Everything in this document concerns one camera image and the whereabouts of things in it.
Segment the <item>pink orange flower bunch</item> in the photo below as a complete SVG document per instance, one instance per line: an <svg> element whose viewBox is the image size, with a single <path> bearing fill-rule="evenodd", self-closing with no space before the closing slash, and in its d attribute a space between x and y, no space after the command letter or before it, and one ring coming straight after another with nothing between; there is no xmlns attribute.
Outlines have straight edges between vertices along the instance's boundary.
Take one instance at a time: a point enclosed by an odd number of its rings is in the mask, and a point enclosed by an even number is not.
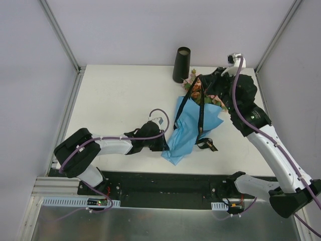
<svg viewBox="0 0 321 241"><path fill-rule="evenodd" d="M192 69L189 78L183 80L182 87L188 92L191 89L191 98L196 104L201 103L201 82L198 79L196 84L192 86L194 80L197 77L197 71L196 69ZM227 112L227 108L225 107L224 103L221 101L221 99L217 95L204 95L205 103L213 104L216 106L221 107L222 111Z"/></svg>

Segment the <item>blue wrapping paper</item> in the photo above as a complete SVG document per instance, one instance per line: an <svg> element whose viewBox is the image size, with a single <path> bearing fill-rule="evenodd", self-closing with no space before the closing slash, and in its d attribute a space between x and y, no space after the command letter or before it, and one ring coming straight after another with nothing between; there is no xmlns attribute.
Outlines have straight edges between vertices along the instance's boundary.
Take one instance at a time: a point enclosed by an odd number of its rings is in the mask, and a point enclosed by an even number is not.
<svg viewBox="0 0 321 241"><path fill-rule="evenodd" d="M193 151L193 147L197 145L200 149L210 149L217 151L213 144L213 140L207 137L211 130L218 127L223 120L219 118L222 108L213 104L205 104L204 107L204 124L203 132L198 137L198 122L200 106L193 100L188 99L183 111L175 121L174 131L168 140L168 151L162 152L162 157L173 165L189 155Z"/></svg>

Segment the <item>black gold-lettered ribbon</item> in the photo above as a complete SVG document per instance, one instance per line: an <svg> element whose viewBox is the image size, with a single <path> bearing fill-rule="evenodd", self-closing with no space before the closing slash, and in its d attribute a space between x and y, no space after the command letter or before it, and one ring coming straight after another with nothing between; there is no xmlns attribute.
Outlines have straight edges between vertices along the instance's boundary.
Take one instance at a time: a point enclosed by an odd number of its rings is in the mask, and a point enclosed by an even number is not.
<svg viewBox="0 0 321 241"><path fill-rule="evenodd" d="M200 76L201 75L196 76L195 80L191 84L191 87L187 91L186 95L184 96L184 98L178 108L176 118L174 121L174 130L176 130L178 128L178 119L181 116L188 99L191 98L192 89L195 86L195 84L198 82ZM200 84L201 84L201 103L200 103L200 107L199 107L198 135L196 138L196 145L200 149L210 149L212 152L215 152L215 151L218 151L218 149L214 146L213 141L210 138L201 138L201 135L205 133L205 131L204 131L205 92L202 87L201 81L200 81Z"/></svg>

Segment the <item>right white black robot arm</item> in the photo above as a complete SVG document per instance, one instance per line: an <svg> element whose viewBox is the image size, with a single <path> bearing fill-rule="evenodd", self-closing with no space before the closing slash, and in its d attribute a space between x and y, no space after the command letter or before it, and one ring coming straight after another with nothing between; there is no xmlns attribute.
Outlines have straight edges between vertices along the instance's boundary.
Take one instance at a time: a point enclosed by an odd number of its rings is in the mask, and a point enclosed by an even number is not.
<svg viewBox="0 0 321 241"><path fill-rule="evenodd" d="M281 217L288 218L320 194L320 180L312 179L297 164L279 139L270 118L254 101L257 87L251 76L230 76L225 68L200 75L206 94L216 95L228 110L233 126L260 152L276 177L265 181L244 172L227 179L226 193L231 198L241 194L268 201Z"/></svg>

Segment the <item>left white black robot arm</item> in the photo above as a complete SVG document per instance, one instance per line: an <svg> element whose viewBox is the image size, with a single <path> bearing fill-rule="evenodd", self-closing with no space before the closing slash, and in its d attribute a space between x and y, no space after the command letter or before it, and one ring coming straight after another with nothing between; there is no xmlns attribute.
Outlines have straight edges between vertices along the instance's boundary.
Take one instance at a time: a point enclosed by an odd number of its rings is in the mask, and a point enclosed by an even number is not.
<svg viewBox="0 0 321 241"><path fill-rule="evenodd" d="M54 149L61 173L68 178L77 177L89 184L88 188L94 195L101 195L105 192L106 183L101 171L91 164L96 156L133 155L144 148L153 152L168 150L162 123L163 119L156 117L134 131L106 139L81 128Z"/></svg>

